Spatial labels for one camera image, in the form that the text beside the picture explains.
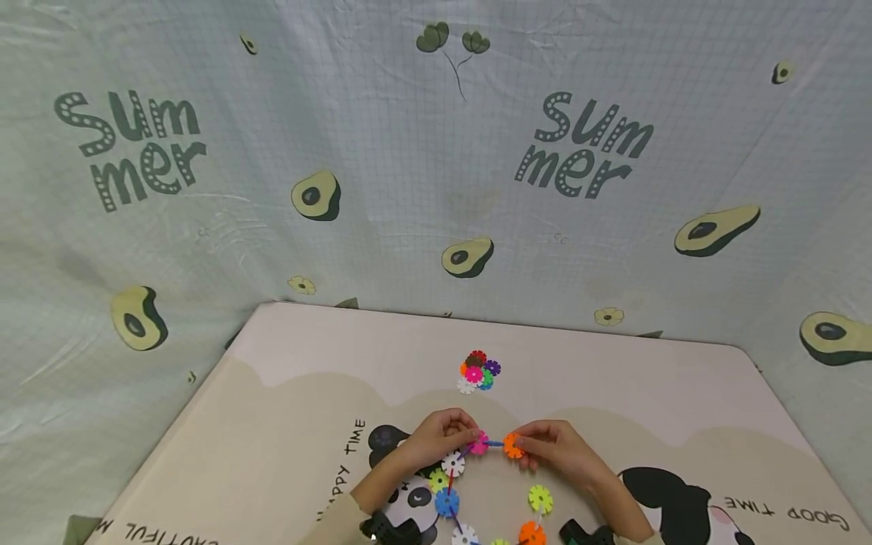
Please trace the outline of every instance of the orange snowflake piece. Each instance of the orange snowflake piece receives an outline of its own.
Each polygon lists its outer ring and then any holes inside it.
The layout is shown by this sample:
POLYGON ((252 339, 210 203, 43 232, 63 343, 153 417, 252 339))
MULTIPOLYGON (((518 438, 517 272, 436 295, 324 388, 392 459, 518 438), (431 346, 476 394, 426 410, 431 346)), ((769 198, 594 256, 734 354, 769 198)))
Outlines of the orange snowflake piece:
POLYGON ((518 542, 526 542, 524 545, 546 545, 548 537, 545 535, 545 530, 535 521, 527 521, 518 532, 518 542))
POLYGON ((524 451, 514 445, 515 439, 518 439, 517 433, 510 433, 507 435, 506 438, 502 440, 502 450, 509 458, 517 460, 524 455, 524 451))

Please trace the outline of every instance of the sleeve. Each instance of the sleeve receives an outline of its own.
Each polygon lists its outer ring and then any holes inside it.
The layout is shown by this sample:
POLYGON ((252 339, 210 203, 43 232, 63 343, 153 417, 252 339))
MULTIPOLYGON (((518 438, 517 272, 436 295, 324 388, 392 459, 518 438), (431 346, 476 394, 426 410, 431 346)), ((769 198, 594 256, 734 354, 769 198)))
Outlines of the sleeve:
POLYGON ((369 518, 350 494, 342 494, 297 545, 371 545, 360 531, 361 523, 369 518))
POLYGON ((660 537, 660 534, 654 534, 642 543, 632 542, 625 537, 621 537, 620 535, 616 535, 615 536, 615 545, 664 545, 664 543, 663 543, 663 538, 660 537))

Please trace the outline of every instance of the fabric backdrop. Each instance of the fabric backdrop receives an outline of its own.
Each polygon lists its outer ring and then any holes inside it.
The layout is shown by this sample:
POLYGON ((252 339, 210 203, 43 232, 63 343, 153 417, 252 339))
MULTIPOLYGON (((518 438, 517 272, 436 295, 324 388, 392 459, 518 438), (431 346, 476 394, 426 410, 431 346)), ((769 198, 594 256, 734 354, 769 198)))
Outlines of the fabric backdrop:
POLYGON ((869 523, 870 18, 0 4, 0 535, 102 514, 282 299, 736 344, 869 523))

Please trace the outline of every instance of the blue snowflake piece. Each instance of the blue snowflake piece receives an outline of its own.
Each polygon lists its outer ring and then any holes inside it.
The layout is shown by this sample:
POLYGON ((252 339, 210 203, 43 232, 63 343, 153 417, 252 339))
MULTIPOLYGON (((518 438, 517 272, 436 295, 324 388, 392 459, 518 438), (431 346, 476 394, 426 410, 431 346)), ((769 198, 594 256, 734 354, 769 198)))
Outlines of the blue snowflake piece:
POLYGON ((460 496, 457 494, 457 490, 453 488, 451 490, 443 488, 436 493, 436 501, 433 505, 440 516, 450 519, 460 511, 460 496))

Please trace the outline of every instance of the child's hand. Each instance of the child's hand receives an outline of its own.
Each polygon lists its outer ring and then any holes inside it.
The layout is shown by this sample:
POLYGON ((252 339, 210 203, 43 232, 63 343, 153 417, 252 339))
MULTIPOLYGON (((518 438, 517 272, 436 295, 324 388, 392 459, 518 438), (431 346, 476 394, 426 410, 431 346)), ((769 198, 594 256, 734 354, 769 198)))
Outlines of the child's hand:
POLYGON ((536 420, 514 431, 515 445, 525 451, 521 467, 536 470, 542 460, 579 488, 615 479, 615 474, 566 420, 536 420))
POLYGON ((445 458, 481 436, 479 426, 463 409, 432 412, 394 453, 411 473, 445 458))

